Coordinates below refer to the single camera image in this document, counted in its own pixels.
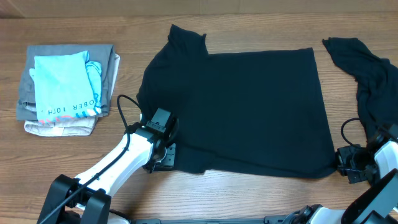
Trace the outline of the black t-shirt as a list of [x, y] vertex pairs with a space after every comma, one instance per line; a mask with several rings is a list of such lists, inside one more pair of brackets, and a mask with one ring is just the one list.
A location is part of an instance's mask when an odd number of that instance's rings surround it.
[[209, 54], [172, 26], [144, 71], [143, 116], [178, 118], [175, 169], [319, 179], [336, 170], [314, 51]]

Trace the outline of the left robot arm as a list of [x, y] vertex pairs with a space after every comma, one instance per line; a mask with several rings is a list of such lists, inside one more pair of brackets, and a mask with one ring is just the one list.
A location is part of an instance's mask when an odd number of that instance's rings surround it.
[[90, 169], [51, 184], [39, 223], [130, 223], [110, 208], [122, 185], [140, 168], [152, 173], [175, 165], [178, 118], [159, 108], [152, 119], [128, 126], [121, 142]]

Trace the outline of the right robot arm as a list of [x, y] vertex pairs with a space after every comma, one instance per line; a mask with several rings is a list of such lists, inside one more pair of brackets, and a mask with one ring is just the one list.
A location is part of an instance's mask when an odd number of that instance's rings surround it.
[[370, 188], [345, 210], [305, 206], [281, 223], [397, 223], [397, 125], [378, 127], [366, 147], [349, 143], [337, 150], [337, 171], [349, 183], [368, 182]]

